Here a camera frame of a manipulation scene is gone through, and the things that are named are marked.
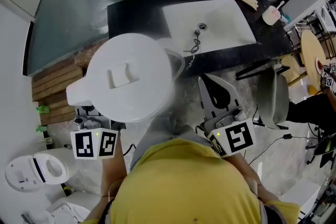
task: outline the sink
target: sink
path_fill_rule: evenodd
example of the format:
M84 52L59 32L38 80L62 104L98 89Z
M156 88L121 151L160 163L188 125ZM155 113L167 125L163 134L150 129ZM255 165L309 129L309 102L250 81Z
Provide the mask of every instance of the sink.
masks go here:
M212 0L188 2L162 8L173 39L175 50L183 57L192 53L195 45L194 32L198 25L205 24L200 31L200 49L195 54L227 49L256 43L256 39L234 0Z

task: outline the person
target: person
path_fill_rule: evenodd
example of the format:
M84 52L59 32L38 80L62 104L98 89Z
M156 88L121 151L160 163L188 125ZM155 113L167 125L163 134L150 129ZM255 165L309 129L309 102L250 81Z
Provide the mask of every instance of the person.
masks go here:
M325 131L325 134L336 132L336 96L332 89L321 85L323 89L319 95L314 95L306 100L294 104L289 102L287 121L297 123L312 123Z
M129 175L118 138L115 157L102 161L101 200L84 224L298 222L300 206L279 201L242 155L221 159L190 126L173 126L154 119Z

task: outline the countertop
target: countertop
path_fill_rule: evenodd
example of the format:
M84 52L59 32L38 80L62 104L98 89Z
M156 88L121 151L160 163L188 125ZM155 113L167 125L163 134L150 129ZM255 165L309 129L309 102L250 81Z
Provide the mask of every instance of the countertop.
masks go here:
M125 0L108 6L109 38L125 33L139 33L154 39L171 38L162 7L193 1L211 0ZM262 14L267 0L257 0L258 9L235 0L243 12L256 44L210 51L185 57L186 68L181 76L191 77L242 64L254 63L292 53L292 46L280 22L268 26Z

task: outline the gray floor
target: gray floor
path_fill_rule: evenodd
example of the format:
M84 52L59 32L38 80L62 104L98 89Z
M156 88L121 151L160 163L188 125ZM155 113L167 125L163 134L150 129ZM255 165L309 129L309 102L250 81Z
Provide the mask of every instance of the gray floor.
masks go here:
M241 81L235 80L236 71L219 71L215 75L222 77L235 86L248 117L252 117L256 111L255 93L257 77ZM309 97L307 85L308 78L304 78L295 86L289 88L289 95L292 102L297 103ZM176 95L177 116L182 123L193 128L202 123L204 112L200 105L197 78L184 79L177 85ZM148 129L152 119L139 123L127 124L127 129L121 133L121 143L125 152L129 146L138 144ZM257 146L246 152L247 162L251 162L256 156L263 152L269 144L284 134L291 133L293 136L311 137L307 124L284 122L282 125L289 127L287 131L272 130L265 127L255 126ZM73 127L70 122L52 124L49 126L49 134L58 141L59 146L71 143L69 131ZM260 158L252 163L252 168L257 170L259 163L262 163L263 184L277 196L281 196L290 189L298 180L304 178L320 186L324 186L331 173L331 162L320 168L321 156L315 158L310 165L307 160L312 158L313 150L306 150L306 145L315 144L315 140L293 138L291 140L279 140L274 143ZM132 149L125 156L127 169L130 167ZM68 184L76 190L85 190L92 193L100 193L101 163L98 161L79 161L80 171L70 179Z
M107 6L119 0L41 0L31 38L28 74L108 36Z

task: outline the tile floor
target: tile floor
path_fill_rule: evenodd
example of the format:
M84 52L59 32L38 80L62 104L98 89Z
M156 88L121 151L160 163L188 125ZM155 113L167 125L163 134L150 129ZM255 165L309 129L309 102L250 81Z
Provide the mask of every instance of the tile floor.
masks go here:
M253 77L241 81L235 80L236 71L220 71L214 74L231 83L240 95L243 106L248 117L252 117L256 111L255 92L258 77ZM304 78L294 87L289 88L289 95L292 102L300 102L307 98L308 78ZM183 79L177 84L176 103L179 104L179 118L184 124L189 124L193 128L202 123L204 113L200 105L200 96L198 93L197 78ZM139 123L127 124L127 129L121 133L122 148L125 152L129 146L138 144L141 137L148 129L151 120ZM256 136L258 145L246 152L245 159L250 162L258 156L266 147L276 138L286 133L293 136L311 136L307 124L298 124L285 122L282 125L289 127L287 131L271 130L265 127L256 126ZM49 133L54 137L56 146L71 143L69 131L72 129L71 123L53 124L49 127ZM291 140L279 140L275 142L259 159L252 163L256 170L258 164L262 162L262 182L277 196L281 196L291 188L299 179L305 178L314 183L323 186L330 176L331 162L323 168L319 168L320 158L317 157L310 165L306 164L312 157L312 150L305 150L307 143L313 144L315 141L293 138ZM129 169L132 149L125 156L125 163ZM76 190L86 190L91 193L99 193L101 180L101 163L98 161L79 161L80 171L69 180L68 184Z

